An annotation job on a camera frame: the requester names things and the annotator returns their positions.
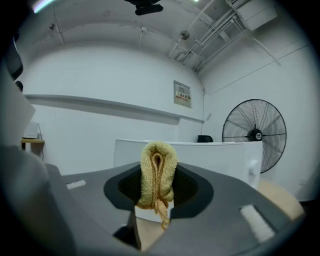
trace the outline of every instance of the folded towel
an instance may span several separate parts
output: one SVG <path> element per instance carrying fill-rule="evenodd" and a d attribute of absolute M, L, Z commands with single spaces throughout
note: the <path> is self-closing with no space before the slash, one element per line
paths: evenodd
<path fill-rule="evenodd" d="M 148 143 L 141 153 L 141 198 L 137 206 L 159 213 L 163 229 L 170 223 L 167 209 L 174 199 L 172 182 L 177 163 L 175 149 L 162 141 Z"/>

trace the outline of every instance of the white reception desk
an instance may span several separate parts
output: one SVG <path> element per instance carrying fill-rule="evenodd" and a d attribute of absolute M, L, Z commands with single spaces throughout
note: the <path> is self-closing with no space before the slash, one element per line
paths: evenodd
<path fill-rule="evenodd" d="M 115 141 L 113 167 L 139 162 L 144 146 L 150 140 L 117 139 Z M 170 142 L 181 163 L 198 166 L 216 173 L 232 176 L 253 188 L 258 187 L 263 157 L 263 144 L 259 142 L 195 143 Z M 169 204 L 168 214 L 173 208 Z M 135 208 L 137 217 L 161 222 L 154 210 Z"/>

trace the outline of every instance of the ceiling light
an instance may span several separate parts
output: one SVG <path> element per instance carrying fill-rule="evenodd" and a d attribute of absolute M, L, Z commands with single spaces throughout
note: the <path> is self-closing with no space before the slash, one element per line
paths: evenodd
<path fill-rule="evenodd" d="M 37 3 L 33 6 L 33 12 L 36 14 L 40 12 L 47 5 L 51 4 L 54 0 L 41 0 L 37 1 Z"/>

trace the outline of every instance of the fan hub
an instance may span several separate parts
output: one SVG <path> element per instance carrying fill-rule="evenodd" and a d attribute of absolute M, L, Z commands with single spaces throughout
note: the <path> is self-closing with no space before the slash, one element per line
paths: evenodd
<path fill-rule="evenodd" d="M 255 128 L 248 132 L 247 138 L 250 142 L 259 142 L 262 140 L 262 132 Z"/>

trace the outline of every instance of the electrical box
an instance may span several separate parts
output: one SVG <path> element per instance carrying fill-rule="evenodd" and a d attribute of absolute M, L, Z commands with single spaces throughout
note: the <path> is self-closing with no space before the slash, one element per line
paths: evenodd
<path fill-rule="evenodd" d="M 273 0 L 226 0 L 226 3 L 251 31 L 278 16 Z"/>
<path fill-rule="evenodd" d="M 190 87 L 178 81 L 173 81 L 173 102 L 191 108 Z"/>

